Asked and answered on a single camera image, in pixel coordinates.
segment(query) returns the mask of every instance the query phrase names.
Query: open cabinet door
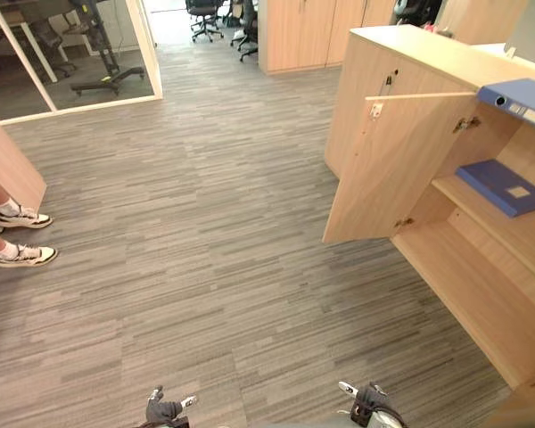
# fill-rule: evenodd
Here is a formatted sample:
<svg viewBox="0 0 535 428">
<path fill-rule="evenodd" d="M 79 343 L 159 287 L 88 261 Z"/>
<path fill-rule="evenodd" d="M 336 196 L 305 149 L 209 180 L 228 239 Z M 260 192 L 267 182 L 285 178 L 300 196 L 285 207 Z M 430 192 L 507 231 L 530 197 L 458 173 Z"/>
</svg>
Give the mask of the open cabinet door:
<svg viewBox="0 0 535 428">
<path fill-rule="evenodd" d="M 323 241 L 394 235 L 476 104 L 473 93 L 367 97 L 364 131 L 344 160 Z"/>
<path fill-rule="evenodd" d="M 481 428 L 535 428 L 535 384 L 516 388 Z"/>
</svg>

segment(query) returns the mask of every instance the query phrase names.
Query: blue binder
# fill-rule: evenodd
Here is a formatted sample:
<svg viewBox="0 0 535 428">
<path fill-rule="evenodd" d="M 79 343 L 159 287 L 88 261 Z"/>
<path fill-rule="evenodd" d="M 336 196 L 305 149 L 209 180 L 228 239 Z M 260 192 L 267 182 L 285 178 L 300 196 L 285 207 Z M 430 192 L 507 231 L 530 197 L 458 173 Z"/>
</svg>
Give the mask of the blue binder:
<svg viewBox="0 0 535 428">
<path fill-rule="evenodd" d="M 535 186 L 497 160 L 460 167 L 456 175 L 508 217 L 535 210 Z"/>
<path fill-rule="evenodd" d="M 535 80 L 519 78 L 482 86 L 478 99 L 535 125 Z"/>
</svg>

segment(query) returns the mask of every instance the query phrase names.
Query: office floor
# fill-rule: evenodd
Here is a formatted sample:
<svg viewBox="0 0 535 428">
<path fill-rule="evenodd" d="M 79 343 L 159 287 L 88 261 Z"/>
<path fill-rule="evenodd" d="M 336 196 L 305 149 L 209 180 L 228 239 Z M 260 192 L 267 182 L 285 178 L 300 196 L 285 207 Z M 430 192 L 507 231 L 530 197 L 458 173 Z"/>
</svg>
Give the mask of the office floor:
<svg viewBox="0 0 535 428">
<path fill-rule="evenodd" d="M 323 421 L 377 381 L 410 426 L 475 427 L 506 384 L 388 240 L 321 243 L 340 71 L 266 77 L 161 46 L 166 99 L 8 132 L 61 255 L 0 270 L 0 427 L 131 428 L 154 384 L 192 425 Z"/>
<path fill-rule="evenodd" d="M 192 31 L 190 24 L 194 23 L 190 15 L 186 12 L 185 1 L 170 2 L 169 0 L 144 0 L 148 12 L 149 22 L 151 25 L 152 36 L 158 45 L 183 45 L 193 44 Z M 224 6 L 218 10 L 219 16 L 228 13 L 228 7 Z M 235 29 L 225 29 L 226 38 L 229 40 L 235 32 Z M 205 36 L 200 36 L 197 44 L 209 43 Z"/>
<path fill-rule="evenodd" d="M 121 82 L 119 95 L 112 91 L 93 90 L 84 91 L 77 96 L 70 89 L 72 83 L 95 82 L 107 75 L 99 56 L 80 56 L 70 59 L 78 70 L 69 78 L 60 78 L 57 83 L 45 80 L 45 90 L 50 95 L 58 109 L 68 109 L 94 103 L 105 103 L 115 100 L 136 98 L 152 95 L 151 82 L 148 78 L 141 80 L 138 76 L 131 76 Z M 118 64 L 122 69 L 143 66 L 140 51 L 117 53 Z M 32 83 L 20 61 L 15 57 L 0 57 L 0 119 L 49 111 L 41 95 Z"/>
</svg>

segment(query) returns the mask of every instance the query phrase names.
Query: shoelace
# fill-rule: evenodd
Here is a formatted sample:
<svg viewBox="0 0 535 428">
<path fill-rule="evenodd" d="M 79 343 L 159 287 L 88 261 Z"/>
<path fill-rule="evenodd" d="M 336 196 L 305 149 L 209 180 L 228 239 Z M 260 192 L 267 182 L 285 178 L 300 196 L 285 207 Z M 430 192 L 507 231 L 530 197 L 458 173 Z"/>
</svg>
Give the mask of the shoelace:
<svg viewBox="0 0 535 428">
<path fill-rule="evenodd" d="M 41 251 L 37 247 L 29 247 L 28 245 L 18 245 L 18 255 L 13 261 L 37 259 L 41 255 Z"/>
<path fill-rule="evenodd" d="M 21 207 L 21 206 L 20 206 L 20 214 L 18 216 L 24 217 L 24 218 L 31 218 L 31 219 L 37 218 L 37 214 L 33 209 Z"/>
</svg>

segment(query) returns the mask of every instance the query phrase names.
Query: blue folder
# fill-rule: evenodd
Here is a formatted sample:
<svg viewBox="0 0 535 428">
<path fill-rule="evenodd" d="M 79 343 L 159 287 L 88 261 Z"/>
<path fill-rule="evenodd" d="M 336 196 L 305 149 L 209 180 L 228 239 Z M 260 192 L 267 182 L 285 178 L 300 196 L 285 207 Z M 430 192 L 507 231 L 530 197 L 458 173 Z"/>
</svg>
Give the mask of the blue folder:
<svg viewBox="0 0 535 428">
<path fill-rule="evenodd" d="M 460 167 L 456 175 L 508 217 L 535 210 L 535 186 L 497 160 Z"/>
</svg>

